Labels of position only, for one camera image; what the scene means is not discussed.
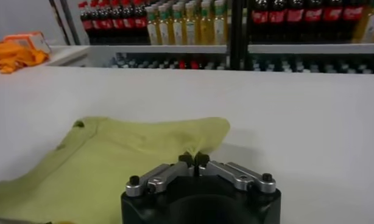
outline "shelf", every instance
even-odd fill
[[[224,54],[226,45],[190,45],[190,46],[91,46],[107,47],[121,53],[171,53],[171,54]]]
[[[89,46],[51,46],[52,53],[49,60],[43,65],[61,66],[72,63],[73,61],[86,58],[90,53]]]
[[[253,54],[374,54],[374,44],[250,44]]]

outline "orange cloth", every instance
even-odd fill
[[[9,74],[25,66],[39,65],[49,58],[43,51],[20,46],[14,42],[0,43],[0,72]]]

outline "crumpled fabric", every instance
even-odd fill
[[[11,74],[26,66],[36,66],[49,58],[47,53],[20,46],[12,41],[0,43],[0,72]]]
[[[153,124],[86,117],[24,176],[0,182],[0,219],[30,223],[121,224],[121,199],[132,175],[210,153],[225,138],[226,119]]]

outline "white wall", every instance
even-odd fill
[[[42,31],[51,45],[66,45],[48,0],[0,0],[0,41],[5,35]]]

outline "white tabletop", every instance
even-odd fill
[[[83,116],[227,118],[214,153],[270,172],[284,224],[374,223],[374,75],[37,67],[0,75],[0,180]]]

